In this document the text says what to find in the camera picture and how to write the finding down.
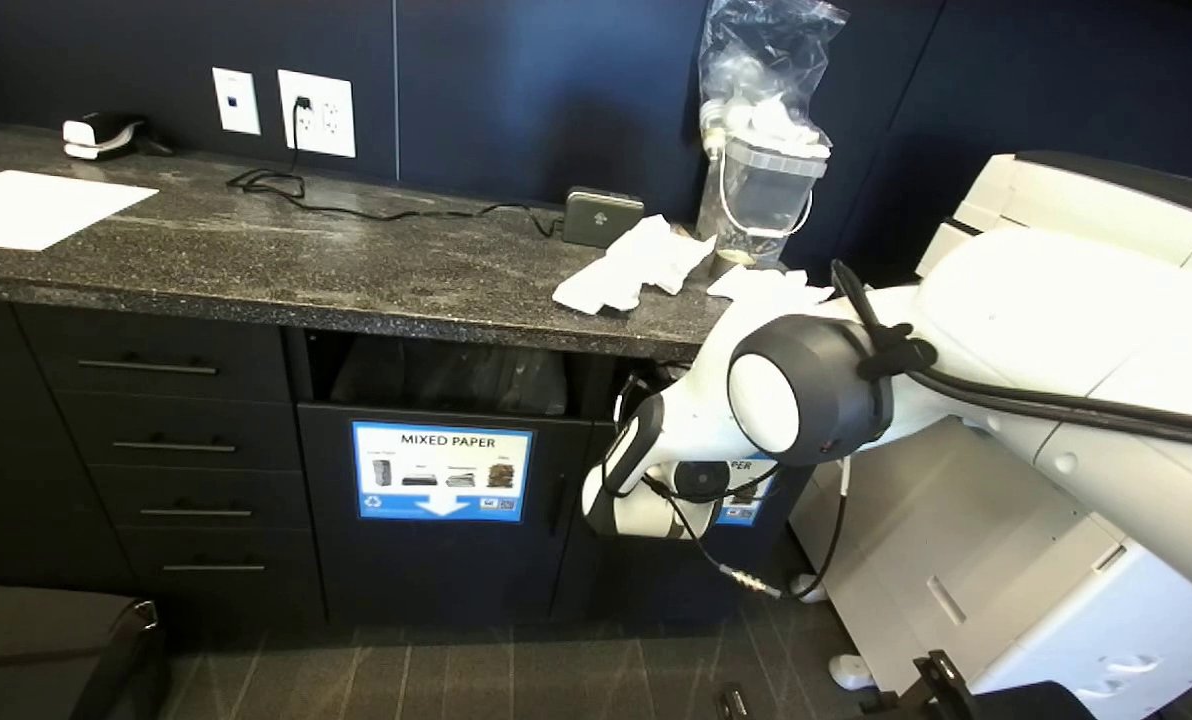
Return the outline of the white wall socket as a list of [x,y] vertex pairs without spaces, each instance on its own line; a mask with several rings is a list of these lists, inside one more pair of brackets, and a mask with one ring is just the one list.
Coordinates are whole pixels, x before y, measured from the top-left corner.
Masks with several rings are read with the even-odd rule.
[[285,69],[277,79],[288,149],[355,159],[352,83]]

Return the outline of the clear plastic lidded container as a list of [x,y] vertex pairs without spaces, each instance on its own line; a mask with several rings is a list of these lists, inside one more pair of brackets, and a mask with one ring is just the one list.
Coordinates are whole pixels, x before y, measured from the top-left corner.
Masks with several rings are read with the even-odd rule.
[[719,159],[718,252],[733,263],[770,265],[811,215],[832,150],[822,143],[765,145],[734,135]]

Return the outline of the white and black stapler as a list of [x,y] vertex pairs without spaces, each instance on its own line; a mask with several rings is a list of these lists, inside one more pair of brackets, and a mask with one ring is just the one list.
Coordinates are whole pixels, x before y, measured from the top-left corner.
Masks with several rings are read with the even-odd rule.
[[145,118],[139,114],[93,111],[62,124],[64,153],[83,161],[120,159],[136,150],[144,126]]

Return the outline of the large crumpled white paper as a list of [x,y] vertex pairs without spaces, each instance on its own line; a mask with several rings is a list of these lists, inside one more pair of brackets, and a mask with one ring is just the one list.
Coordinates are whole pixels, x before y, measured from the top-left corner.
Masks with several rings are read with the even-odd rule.
[[588,263],[552,292],[552,300],[578,314],[602,310],[631,314],[640,306],[642,287],[675,296],[702,260],[710,257],[715,234],[697,240],[687,228],[662,215],[642,218],[615,240],[606,254]]

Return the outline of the black bag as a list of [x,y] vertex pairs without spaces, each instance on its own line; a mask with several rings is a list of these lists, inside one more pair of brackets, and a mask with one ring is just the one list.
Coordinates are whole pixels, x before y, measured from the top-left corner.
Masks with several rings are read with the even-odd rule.
[[168,689],[153,601],[0,585],[0,720],[157,720]]

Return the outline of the black stand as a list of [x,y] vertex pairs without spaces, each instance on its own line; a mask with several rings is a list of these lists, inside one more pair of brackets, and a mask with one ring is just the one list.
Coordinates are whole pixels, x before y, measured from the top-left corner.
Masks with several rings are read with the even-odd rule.
[[913,666],[919,679],[906,691],[880,693],[846,720],[1095,720],[1075,694],[1056,682],[975,694],[942,650],[915,657]]

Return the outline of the clear plastic bag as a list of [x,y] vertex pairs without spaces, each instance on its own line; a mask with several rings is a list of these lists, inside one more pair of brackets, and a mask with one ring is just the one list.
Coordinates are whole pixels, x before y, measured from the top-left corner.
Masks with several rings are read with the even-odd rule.
[[[828,68],[830,42],[848,18],[848,10],[830,0],[710,0],[699,50],[699,132],[707,159],[700,240],[720,237],[719,159],[730,137],[753,136],[765,145],[817,142],[833,150],[811,118],[811,99]],[[718,238],[704,263],[710,278],[749,266],[721,255]],[[780,257],[752,268],[778,265]]]

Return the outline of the bin door with hidden label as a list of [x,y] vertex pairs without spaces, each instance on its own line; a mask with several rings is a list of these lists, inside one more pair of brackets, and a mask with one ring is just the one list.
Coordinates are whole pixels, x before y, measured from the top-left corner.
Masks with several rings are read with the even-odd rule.
[[651,389],[663,386],[665,370],[652,361],[619,361],[583,384],[579,410],[592,426],[577,460],[564,474],[555,516],[563,538],[558,577],[552,586],[552,623],[654,623],[701,626],[720,623],[737,612],[741,600],[756,594],[724,577],[704,559],[756,575],[772,585],[786,584],[786,571],[805,566],[800,551],[782,557],[787,520],[811,478],[807,470],[786,471],[771,480],[769,498],[760,502],[752,525],[720,525],[693,539],[606,536],[592,530],[581,510],[586,470],[600,460],[615,436],[615,404],[625,396],[628,416]]

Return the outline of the small crumpled white paper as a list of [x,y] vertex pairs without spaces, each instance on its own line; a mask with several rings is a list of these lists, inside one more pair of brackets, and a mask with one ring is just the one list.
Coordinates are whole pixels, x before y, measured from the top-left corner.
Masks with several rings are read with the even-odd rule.
[[802,269],[757,269],[741,265],[725,271],[706,290],[707,296],[730,302],[789,299],[807,305],[828,302],[834,293],[833,287],[811,283]]

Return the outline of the flat white paper sheet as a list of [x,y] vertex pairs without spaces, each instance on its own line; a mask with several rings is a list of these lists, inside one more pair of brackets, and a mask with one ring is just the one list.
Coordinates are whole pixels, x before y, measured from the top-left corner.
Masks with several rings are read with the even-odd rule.
[[138,201],[153,188],[0,172],[0,249],[43,252]]

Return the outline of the bin door with whole label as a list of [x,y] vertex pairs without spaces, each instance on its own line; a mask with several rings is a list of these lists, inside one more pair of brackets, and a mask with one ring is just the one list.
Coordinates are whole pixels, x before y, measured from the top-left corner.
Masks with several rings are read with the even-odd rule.
[[592,426],[300,404],[331,623],[550,615]]

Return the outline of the large white office printer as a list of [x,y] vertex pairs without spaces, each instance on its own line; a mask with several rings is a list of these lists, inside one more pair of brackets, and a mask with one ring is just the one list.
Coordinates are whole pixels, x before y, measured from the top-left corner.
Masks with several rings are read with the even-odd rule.
[[[986,161],[917,266],[919,283],[1006,226],[1192,266],[1192,179],[1070,153]],[[943,650],[971,691],[1057,682],[1100,720],[1192,688],[1192,583],[983,428],[948,416],[856,454],[826,597],[867,682],[904,691]]]

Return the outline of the dark cabinet drawer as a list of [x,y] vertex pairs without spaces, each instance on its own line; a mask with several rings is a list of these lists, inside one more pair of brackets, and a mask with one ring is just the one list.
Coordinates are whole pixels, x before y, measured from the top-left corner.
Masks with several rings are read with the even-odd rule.
[[[298,471],[217,468],[91,468],[103,505],[119,527],[311,528],[305,482]],[[249,509],[252,519],[144,519],[139,509]]]
[[[309,530],[128,528],[139,588],[195,623],[311,626],[325,621]],[[263,573],[162,573],[164,561],[263,561]]]
[[[66,423],[91,465],[153,468],[302,468],[294,411],[288,404],[253,404],[207,398],[60,392]],[[175,454],[111,448],[116,439],[162,439],[184,443],[229,443],[235,454]]]
[[[48,381],[60,391],[290,401],[283,337],[271,325],[26,304],[15,314]],[[216,366],[221,374],[85,370],[77,359]]]

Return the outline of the grey charger box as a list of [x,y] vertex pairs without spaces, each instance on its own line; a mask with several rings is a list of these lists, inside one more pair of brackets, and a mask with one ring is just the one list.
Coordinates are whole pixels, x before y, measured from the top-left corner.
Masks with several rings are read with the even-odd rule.
[[575,246],[609,249],[645,217],[645,201],[637,195],[576,186],[569,190],[561,240]]

